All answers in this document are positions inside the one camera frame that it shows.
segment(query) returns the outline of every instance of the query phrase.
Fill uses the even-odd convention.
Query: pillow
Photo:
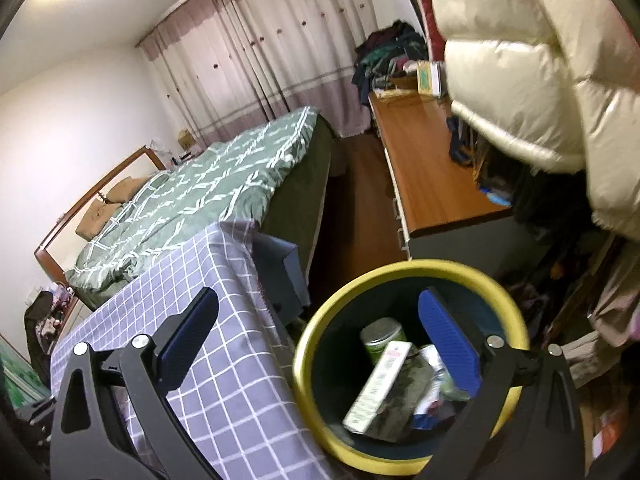
[[[98,199],[94,200],[78,224],[76,234],[90,242],[100,234],[109,218],[121,207],[120,204],[105,204]]]
[[[112,204],[124,204],[131,200],[137,192],[142,189],[151,176],[141,176],[140,178],[123,178],[113,186],[107,193],[107,202]]]

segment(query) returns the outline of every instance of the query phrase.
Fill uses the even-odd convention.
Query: silver screw
[[[559,356],[562,355],[562,349],[555,343],[551,343],[546,349],[551,355]]]
[[[85,343],[84,341],[78,343],[76,346],[74,346],[74,354],[76,355],[84,355],[86,354],[86,351],[89,349],[89,345],[87,343]]]
[[[504,346],[504,339],[499,335],[491,335],[486,339],[486,343],[491,348],[502,348]]]
[[[149,344],[149,336],[145,334],[137,335],[133,338],[131,344],[133,345],[133,348],[144,348]]]

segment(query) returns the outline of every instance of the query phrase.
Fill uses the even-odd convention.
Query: puffer jacket
[[[432,0],[452,110],[640,240],[640,47],[610,0]]]

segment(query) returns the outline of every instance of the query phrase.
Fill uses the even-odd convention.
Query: trash can
[[[415,475],[443,439],[447,425],[414,430],[391,444],[353,434],[342,420],[369,378],[373,366],[360,330],[381,317],[393,317],[407,340],[429,343],[418,319],[418,296],[434,286],[454,313],[464,313],[486,335],[500,335],[514,348],[529,349],[520,312],[498,283],[477,269],[445,260],[412,260],[372,270],[338,290],[309,322],[294,358],[294,390],[316,440],[354,468],[392,475]],[[520,388],[512,388],[494,430],[511,415]]]

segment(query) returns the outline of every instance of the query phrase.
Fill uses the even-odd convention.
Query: blue gripper pad
[[[418,316],[456,386],[475,397],[482,382],[480,357],[433,287],[420,293]]]

